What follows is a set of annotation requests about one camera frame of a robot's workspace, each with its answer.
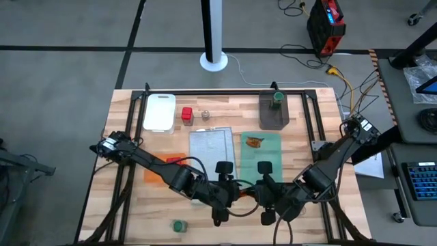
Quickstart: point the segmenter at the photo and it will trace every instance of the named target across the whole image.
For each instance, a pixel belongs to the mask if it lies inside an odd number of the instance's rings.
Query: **green object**
[[[173,231],[174,232],[186,232],[186,228],[188,227],[188,223],[182,220],[173,220]]]
[[[264,140],[262,140],[259,148],[253,148],[246,143],[249,137]],[[262,175],[258,173],[259,161],[270,161],[273,170],[270,176],[276,182],[283,182],[280,134],[250,132],[241,134],[241,166],[239,178],[253,184],[255,184],[257,180],[262,180]]]
[[[278,109],[281,106],[283,99],[284,99],[284,94],[282,94],[281,92],[275,92],[273,94],[272,108]]]

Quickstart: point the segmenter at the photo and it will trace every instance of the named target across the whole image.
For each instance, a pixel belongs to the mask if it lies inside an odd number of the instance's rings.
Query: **green mat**
[[[247,145],[248,137],[264,139],[259,148],[253,148]],[[258,162],[270,161],[272,163],[272,178],[276,182],[283,182],[282,179],[282,152],[281,136],[276,133],[250,133],[241,134],[241,166],[240,179],[247,180],[255,184],[257,180],[262,179],[258,173]]]

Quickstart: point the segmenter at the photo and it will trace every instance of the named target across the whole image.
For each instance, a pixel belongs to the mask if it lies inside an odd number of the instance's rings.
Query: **brown food item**
[[[263,140],[264,139],[259,139],[259,138],[256,138],[256,137],[247,137],[246,144],[248,146],[252,147],[252,148],[260,148],[261,147],[261,142]]]

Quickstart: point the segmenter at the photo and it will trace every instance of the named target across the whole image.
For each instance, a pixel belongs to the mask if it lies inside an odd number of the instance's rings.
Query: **wire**
[[[278,229],[279,229],[279,224],[281,222],[281,220],[284,218],[284,216],[287,214],[287,212],[291,209],[292,207],[288,207],[287,209],[285,209],[284,213],[282,213],[281,216],[279,216],[278,221],[276,222],[276,225],[274,226],[274,232],[273,232],[273,246],[276,246],[276,237],[278,234]],[[292,230],[292,225],[290,225],[290,223],[288,221],[287,222],[287,226],[288,226],[288,230],[290,231],[290,244],[293,243],[293,230]]]
[[[305,63],[303,63],[302,61],[300,61],[297,57],[294,57],[292,55],[286,55],[285,53],[282,53],[281,51],[284,49],[284,47],[287,46],[291,46],[291,47],[300,47],[304,50],[309,50],[307,47],[300,45],[300,44],[284,44],[283,46],[281,46],[281,48],[279,48],[279,54],[282,55],[283,57],[286,58],[291,58],[291,59],[295,59],[298,63],[302,64],[303,66],[310,68],[310,69],[320,69],[323,68],[325,65],[328,64],[329,59],[332,57],[332,55],[328,56],[328,59],[323,62],[319,57],[317,57],[317,60],[312,60],[309,59],[307,60]]]
[[[93,175],[96,174],[97,172],[99,172],[101,169],[109,166],[110,164],[113,164],[115,161],[111,161],[109,163],[104,164],[103,166],[99,167],[98,169],[94,170]]]
[[[358,131],[358,136],[359,136],[360,133],[361,133],[361,128],[358,128],[358,129],[359,129],[359,131]],[[354,142],[352,142],[348,146],[348,148],[346,149],[346,151],[343,154],[343,157],[341,158],[341,164],[340,164],[341,167],[340,167],[340,171],[339,171],[339,175],[338,175],[339,180],[337,182],[337,188],[335,189],[335,194],[331,198],[328,198],[328,199],[325,199],[325,200],[321,200],[321,199],[318,199],[318,200],[303,200],[302,202],[330,202],[330,201],[332,201],[332,200],[334,200],[334,199],[336,199],[338,197],[339,192],[340,192],[340,185],[341,185],[341,177],[342,177],[342,173],[343,173],[343,167],[344,167],[344,163],[347,161],[347,160],[345,160],[345,157],[346,157],[346,154],[348,153],[349,149],[352,147],[353,144],[354,144]]]
[[[335,66],[330,65],[330,68],[326,71],[326,73],[327,74],[332,74],[332,75],[335,75],[335,76],[339,77],[345,83],[346,87],[345,87],[345,89],[343,91],[342,96],[344,96],[344,94],[346,93],[347,87],[349,87],[350,93],[351,93],[350,94],[350,106],[353,108],[353,105],[354,105],[354,90],[352,88],[352,84],[344,77],[343,73],[340,72],[340,70],[337,67],[335,67]]]
[[[170,162],[170,163],[168,163],[168,164],[176,164],[176,163],[178,163],[178,162],[180,162],[180,161],[185,161],[185,160],[188,160],[188,159],[193,159],[193,160],[195,160],[196,162],[198,162],[198,164],[200,164],[200,166],[201,166],[201,168],[202,168],[202,171],[203,171],[203,174],[204,174],[204,176],[205,176],[205,181],[206,181],[207,183],[209,183],[209,180],[208,180],[208,174],[207,174],[207,172],[206,172],[205,165],[204,165],[204,164],[203,164],[203,163],[202,163],[202,162],[201,162],[197,157],[188,156],[188,157],[184,157],[184,158],[178,159],[178,160],[176,160],[176,161]],[[232,180],[232,181],[233,181],[233,182],[242,182],[242,183],[245,183],[245,184],[251,185],[251,186],[255,189],[255,185],[254,185],[253,183],[247,181],[247,180],[235,179],[235,180]],[[210,192],[210,195],[215,196],[215,194],[214,194],[214,193],[212,192],[212,190],[211,190],[210,185],[208,185],[207,187],[208,187],[208,191]],[[225,210],[226,210],[230,215],[232,215],[232,216],[235,216],[235,217],[246,217],[246,216],[249,216],[249,215],[253,214],[253,213],[258,209],[258,207],[259,207],[259,201],[260,201],[261,195],[259,194],[259,191],[258,191],[257,189],[255,189],[255,191],[256,191],[255,193],[257,194],[257,199],[255,199],[255,200],[257,200],[257,204],[255,205],[255,208],[253,208],[252,210],[250,210],[250,211],[247,212],[247,213],[244,213],[244,214],[239,215],[239,214],[236,214],[236,213],[230,211],[230,210],[229,210],[229,209],[228,209],[224,204],[222,204],[222,205],[225,207]]]
[[[302,11],[309,17],[309,14],[308,14],[308,12],[305,9],[305,2],[303,0],[300,0],[300,5],[299,6],[302,6]]]
[[[245,77],[244,77],[244,75],[243,75],[243,70],[241,69],[241,64],[240,64],[240,61],[238,60],[238,58],[237,57],[235,57],[235,56],[233,56],[233,55],[230,55],[230,54],[227,54],[227,56],[229,56],[229,57],[232,57],[232,58],[234,58],[236,61],[237,61],[237,64],[238,64],[238,72],[240,73],[240,76],[241,76],[241,79],[243,80],[243,82],[244,83],[246,83],[247,85],[252,85],[252,86],[269,86],[270,84],[255,84],[255,83],[249,83],[249,82],[247,82],[246,81],[246,79],[245,79]],[[325,82],[319,82],[319,81],[305,81],[305,82],[276,82],[276,84],[278,84],[278,85],[285,85],[285,84],[294,84],[294,85],[304,85],[304,84],[307,84],[307,83],[314,83],[314,84],[318,84],[318,85],[324,85],[324,86],[326,86],[327,88],[332,88],[331,86],[329,86],[327,83],[325,83]],[[343,111],[343,105],[341,104],[341,101],[338,99],[339,98],[339,95],[336,93],[336,92],[334,92],[335,93],[335,96],[337,97],[337,102],[340,104],[340,110],[341,110],[341,113],[342,113],[342,117],[344,117],[344,115],[346,114],[344,111]]]
[[[417,121],[419,125],[437,135],[437,109],[424,109],[417,115]]]
[[[373,71],[372,71],[372,72],[367,76],[367,78],[366,78],[366,79],[361,83],[361,85],[358,86],[358,87],[355,87],[352,91],[355,91],[355,90],[359,89],[360,87],[362,87],[363,85],[369,83],[370,81],[373,81],[375,78],[378,78],[378,76],[376,76],[376,77],[373,77],[373,78],[369,79],[370,76],[371,76],[373,73],[375,73],[376,71],[378,71],[378,69],[373,70]],[[351,92],[347,92],[347,93],[345,93],[345,94],[342,94],[342,95],[340,96],[340,100],[343,99],[343,97],[344,97],[345,95],[349,94],[349,93],[351,93]]]
[[[280,10],[283,10],[284,11],[284,15],[286,15],[286,16],[296,17],[296,16],[302,15],[302,13],[304,12],[303,9],[301,9],[301,8],[293,7],[293,5],[296,3],[296,0],[293,0],[292,3],[287,5],[287,7],[285,7],[285,8],[281,7],[281,5],[279,4],[280,2],[281,2],[281,0],[278,0],[278,8]],[[297,11],[297,13],[296,14],[288,14],[287,10],[294,10],[295,12]]]
[[[378,82],[378,78],[373,82],[373,84],[371,84],[368,88],[366,88],[366,90],[363,92],[362,91],[362,88],[363,88],[363,84],[362,85],[360,85],[360,92],[361,92],[361,96],[360,96],[360,98],[358,99],[358,103],[357,104],[355,104],[355,106],[351,109],[351,113],[355,110],[355,108],[356,107],[358,107],[358,111],[357,111],[357,113],[361,113],[362,112],[362,110],[361,110],[361,103],[364,101],[364,98],[366,97],[366,96],[370,96],[370,97],[374,97],[374,99],[365,107],[365,108],[367,108],[368,106],[370,106],[370,104],[371,103],[373,103],[376,99],[378,99],[379,98],[379,96],[378,95],[369,95],[368,93],[370,92],[370,90],[376,85],[376,83]]]
[[[245,184],[251,185],[251,186],[255,189],[255,185],[254,185],[253,183],[249,182],[249,181],[246,181],[246,180],[238,180],[238,179],[236,179],[236,180],[232,180],[232,181],[234,181],[234,182],[242,182],[242,183],[245,183]],[[259,194],[259,191],[258,191],[257,189],[255,189],[255,191],[256,191],[255,194],[257,194],[257,197],[255,198],[255,201],[257,201],[257,204],[256,204],[255,208],[253,208],[253,209],[250,210],[249,212],[244,213],[244,214],[242,214],[242,215],[235,214],[235,213],[233,213],[232,211],[230,211],[228,208],[226,208],[226,211],[227,211],[230,215],[235,216],[235,217],[246,217],[246,216],[249,216],[249,215],[253,214],[253,213],[258,209],[258,207],[259,207],[259,201],[261,200],[261,195]]]

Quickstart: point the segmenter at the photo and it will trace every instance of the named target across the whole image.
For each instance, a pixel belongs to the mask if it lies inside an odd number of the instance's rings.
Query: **gray floor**
[[[223,2],[224,46],[276,48],[293,43],[310,47],[305,17],[284,16],[275,0]],[[404,48],[436,21],[435,12],[430,12],[416,27],[405,24],[406,17],[426,0],[339,2],[348,24],[341,49]],[[0,45],[125,46],[138,3],[0,0]],[[196,0],[148,0],[135,46],[203,46],[200,18]],[[437,42],[430,47],[436,48]],[[252,87],[242,81],[233,57],[224,71],[210,74],[199,67],[199,55],[133,53],[123,88],[142,88],[145,82],[153,88]],[[325,75],[324,69],[306,69],[280,55],[232,55],[239,59],[249,83],[314,80],[326,82],[338,94],[344,88],[342,81]],[[72,242],[95,159],[87,147],[98,140],[104,126],[122,57],[123,53],[0,51],[0,136],[10,151],[33,154],[41,163],[57,167],[53,177],[32,184],[13,245]],[[312,55],[297,57],[313,59]],[[330,63],[354,86],[373,70],[368,55],[334,55]],[[363,115],[385,131],[392,121],[379,85],[371,93],[380,97]],[[342,103],[349,105],[349,98]],[[389,219],[397,210],[393,192],[362,190],[362,194],[375,239],[435,244],[436,228]]]

